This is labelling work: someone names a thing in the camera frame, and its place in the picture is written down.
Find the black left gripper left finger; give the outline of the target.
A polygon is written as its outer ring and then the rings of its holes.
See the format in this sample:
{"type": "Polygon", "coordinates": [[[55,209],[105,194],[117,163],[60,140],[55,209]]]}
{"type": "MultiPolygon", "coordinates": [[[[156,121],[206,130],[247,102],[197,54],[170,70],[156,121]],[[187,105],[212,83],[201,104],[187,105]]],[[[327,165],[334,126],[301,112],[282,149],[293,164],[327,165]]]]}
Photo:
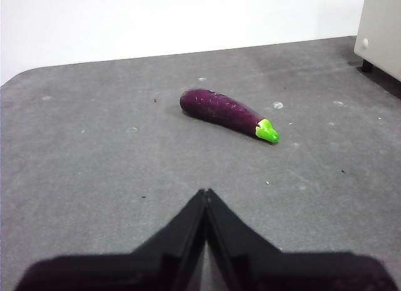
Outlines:
{"type": "Polygon", "coordinates": [[[205,211],[201,189],[133,252],[41,260],[16,290],[185,290],[203,252],[205,211]]]}

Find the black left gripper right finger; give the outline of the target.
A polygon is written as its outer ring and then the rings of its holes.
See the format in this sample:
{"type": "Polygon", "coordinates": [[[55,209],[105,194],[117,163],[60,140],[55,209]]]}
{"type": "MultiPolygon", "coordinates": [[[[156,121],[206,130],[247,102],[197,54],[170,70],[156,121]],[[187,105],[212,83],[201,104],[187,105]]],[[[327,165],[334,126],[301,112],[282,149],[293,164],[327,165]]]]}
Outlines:
{"type": "Polygon", "coordinates": [[[230,290],[397,290],[382,263],[351,252],[283,252],[211,189],[207,241],[230,290]]]}

